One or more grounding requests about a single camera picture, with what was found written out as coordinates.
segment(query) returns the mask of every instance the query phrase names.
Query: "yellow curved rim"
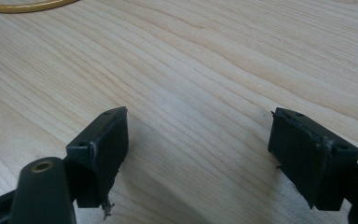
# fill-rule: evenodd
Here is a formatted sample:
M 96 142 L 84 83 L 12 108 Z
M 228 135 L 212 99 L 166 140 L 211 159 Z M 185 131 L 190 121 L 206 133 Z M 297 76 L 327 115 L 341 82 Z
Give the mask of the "yellow curved rim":
M 55 7 L 62 7 L 77 0 L 53 0 L 41 3 L 32 3 L 24 5 L 0 5 L 0 13 L 25 13 L 47 10 Z

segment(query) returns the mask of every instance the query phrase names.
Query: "light wood tabletop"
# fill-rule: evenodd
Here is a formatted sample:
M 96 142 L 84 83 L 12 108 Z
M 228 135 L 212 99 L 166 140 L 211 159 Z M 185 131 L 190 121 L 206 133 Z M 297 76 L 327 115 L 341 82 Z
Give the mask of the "light wood tabletop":
M 81 0 L 0 14 L 0 195 L 119 106 L 130 148 L 113 215 L 76 209 L 78 223 L 347 223 L 348 202 L 310 210 L 268 142 L 270 111 L 284 107 L 358 146 L 358 0 Z

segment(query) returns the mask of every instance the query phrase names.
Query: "wood grain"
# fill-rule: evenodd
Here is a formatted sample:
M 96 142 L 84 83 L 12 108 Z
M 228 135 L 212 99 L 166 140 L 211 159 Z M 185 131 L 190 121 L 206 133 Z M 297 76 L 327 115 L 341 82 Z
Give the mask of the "wood grain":
M 358 0 L 82 0 L 0 14 L 0 195 L 122 105 L 130 151 L 104 223 L 346 223 L 349 203 L 310 210 L 267 145 L 282 106 L 358 146 Z M 103 222 L 99 209 L 76 217 Z

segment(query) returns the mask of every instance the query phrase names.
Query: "wooden surface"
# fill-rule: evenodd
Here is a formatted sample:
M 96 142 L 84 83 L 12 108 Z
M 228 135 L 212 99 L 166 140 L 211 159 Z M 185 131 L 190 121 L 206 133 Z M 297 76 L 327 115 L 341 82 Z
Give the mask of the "wooden surface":
M 267 146 L 277 106 L 358 146 L 358 0 L 81 0 L 0 14 L 0 195 L 122 105 L 130 151 L 113 216 L 76 209 L 78 223 L 346 223 L 349 203 L 310 210 Z

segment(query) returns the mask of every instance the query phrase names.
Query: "wooden table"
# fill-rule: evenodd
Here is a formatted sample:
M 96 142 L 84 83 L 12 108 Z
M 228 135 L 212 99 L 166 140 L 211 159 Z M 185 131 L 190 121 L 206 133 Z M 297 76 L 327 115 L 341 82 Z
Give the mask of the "wooden table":
M 76 209 L 78 223 L 346 223 L 348 202 L 310 210 L 267 146 L 277 106 L 358 146 L 358 1 L 81 0 L 0 14 L 0 195 L 122 105 L 130 150 L 113 215 Z

